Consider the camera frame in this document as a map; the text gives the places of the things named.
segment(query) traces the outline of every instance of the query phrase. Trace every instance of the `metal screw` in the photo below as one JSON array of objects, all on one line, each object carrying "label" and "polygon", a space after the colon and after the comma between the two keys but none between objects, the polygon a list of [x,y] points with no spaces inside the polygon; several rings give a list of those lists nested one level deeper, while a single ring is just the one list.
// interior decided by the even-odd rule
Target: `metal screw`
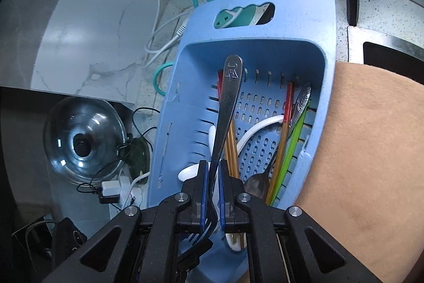
[{"label": "metal screw", "polygon": [[299,207],[291,207],[289,209],[289,213],[293,216],[293,217],[297,217],[300,216],[302,214],[302,209]]},{"label": "metal screw", "polygon": [[184,192],[178,192],[178,193],[175,195],[175,199],[176,199],[178,202],[185,202],[185,201],[188,199],[188,194],[187,194],[187,193],[184,193]]},{"label": "metal screw", "polygon": [[134,216],[138,212],[138,210],[137,207],[130,205],[129,207],[126,207],[124,209],[124,212],[127,216]]},{"label": "metal screw", "polygon": [[251,195],[248,193],[240,193],[237,198],[240,202],[247,203],[249,200],[252,199]]}]

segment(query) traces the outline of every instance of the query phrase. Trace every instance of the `black cable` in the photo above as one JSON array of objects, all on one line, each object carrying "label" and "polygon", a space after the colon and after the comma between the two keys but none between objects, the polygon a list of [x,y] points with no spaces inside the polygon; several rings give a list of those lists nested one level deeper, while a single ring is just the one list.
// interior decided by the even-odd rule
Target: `black cable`
[{"label": "black cable", "polygon": [[113,204],[113,203],[110,203],[111,204],[111,206],[113,206],[115,209],[118,209],[119,211],[122,211],[122,209],[121,208],[118,208],[115,204]]},{"label": "black cable", "polygon": [[157,126],[152,126],[151,128],[148,128],[146,131],[143,132],[143,134],[141,135],[141,137],[144,137],[144,135],[149,132],[150,130],[153,130],[154,128],[157,128]]},{"label": "black cable", "polygon": [[[97,189],[96,189],[96,187],[94,187],[93,186],[93,180],[94,180],[94,178],[101,172],[101,171],[103,171],[104,169],[106,169],[107,167],[109,167],[111,164],[114,164],[114,163],[116,163],[116,162],[118,162],[118,161],[120,161],[121,159],[116,159],[116,160],[114,160],[114,161],[112,161],[112,162],[109,162],[108,164],[106,164],[105,166],[103,166],[101,169],[99,169],[98,171],[97,171],[97,173],[96,174],[94,174],[94,176],[90,179],[90,182],[89,183],[87,183],[87,182],[83,182],[83,183],[81,183],[81,184],[79,184],[78,186],[77,186],[77,191],[79,192],[79,193],[92,193],[92,194],[98,194],[98,192],[97,192]],[[80,187],[89,187],[90,189],[91,189],[91,191],[81,191],[79,188]]]},{"label": "black cable", "polygon": [[136,129],[136,130],[137,130],[137,132],[140,134],[140,137],[143,137],[143,138],[145,139],[145,141],[146,141],[146,142],[150,145],[150,149],[151,149],[151,150],[152,150],[152,152],[153,152],[153,145],[152,145],[152,143],[150,143],[150,142],[149,142],[149,140],[148,140],[147,138],[145,138],[145,137],[144,137],[144,135],[145,135],[148,131],[150,131],[150,130],[152,130],[152,129],[154,129],[154,128],[157,128],[157,127],[156,127],[156,126],[153,126],[153,127],[149,128],[148,130],[146,130],[144,133],[141,133],[141,131],[138,129],[137,125],[135,125],[135,122],[134,122],[134,114],[135,114],[137,111],[141,110],[141,109],[147,109],[147,110],[150,110],[150,111],[155,111],[155,112],[157,112],[157,113],[160,113],[160,111],[158,111],[156,108],[151,108],[151,107],[139,107],[139,108],[134,109],[134,111],[133,111],[133,113],[132,113],[132,115],[131,115],[131,120],[132,120],[132,123],[133,123],[133,125],[134,125],[135,129]]},{"label": "black cable", "polygon": [[134,109],[133,114],[131,115],[131,120],[132,120],[133,125],[134,125],[135,129],[137,130],[137,132],[140,134],[141,137],[143,137],[143,135],[141,134],[140,130],[138,129],[137,125],[135,125],[135,122],[134,122],[134,114],[141,109],[148,109],[150,111],[155,111],[155,112],[158,112],[158,113],[160,113],[160,111],[158,111],[155,108],[151,108],[151,107],[139,107],[139,108]]}]

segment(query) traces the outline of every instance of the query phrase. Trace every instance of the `green chopstick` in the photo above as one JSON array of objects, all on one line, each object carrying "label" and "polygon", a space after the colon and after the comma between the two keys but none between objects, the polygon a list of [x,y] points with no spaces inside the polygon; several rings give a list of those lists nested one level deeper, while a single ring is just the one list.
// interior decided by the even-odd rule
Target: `green chopstick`
[{"label": "green chopstick", "polygon": [[275,198],[276,198],[278,192],[280,191],[281,185],[283,184],[284,178],[285,178],[287,171],[289,169],[290,162],[291,162],[291,159],[292,159],[293,154],[294,154],[294,150],[296,149],[296,145],[297,145],[297,142],[299,140],[300,132],[302,131],[302,126],[303,126],[303,122],[305,121],[305,116],[306,116],[306,112],[308,110],[308,107],[309,107],[309,102],[306,105],[305,109],[303,110],[302,115],[300,116],[297,124],[294,126],[293,133],[292,133],[291,138],[290,138],[290,145],[289,145],[289,148],[288,148],[286,155],[284,157],[283,165],[281,166],[281,170],[280,170],[280,173],[278,175],[277,182],[276,182],[275,187],[274,187],[274,191],[272,193],[270,205],[272,205],[274,203]]}]

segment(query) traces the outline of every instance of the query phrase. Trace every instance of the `orange cloth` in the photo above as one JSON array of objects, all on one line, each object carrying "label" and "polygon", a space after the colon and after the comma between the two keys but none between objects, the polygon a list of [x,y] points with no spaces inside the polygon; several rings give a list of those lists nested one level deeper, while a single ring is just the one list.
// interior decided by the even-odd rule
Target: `orange cloth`
[{"label": "orange cloth", "polygon": [[296,205],[383,283],[401,283],[423,252],[423,135],[424,86],[336,63],[324,131]]}]

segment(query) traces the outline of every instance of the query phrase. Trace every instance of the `spoon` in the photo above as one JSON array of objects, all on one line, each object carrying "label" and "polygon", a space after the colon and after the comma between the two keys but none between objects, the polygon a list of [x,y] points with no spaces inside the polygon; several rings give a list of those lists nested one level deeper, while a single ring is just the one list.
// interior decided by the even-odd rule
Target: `spoon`
[{"label": "spoon", "polygon": [[244,189],[247,193],[253,194],[262,200],[265,200],[269,189],[269,172],[274,165],[276,155],[272,156],[269,165],[266,167],[263,173],[252,175],[244,183]]}]

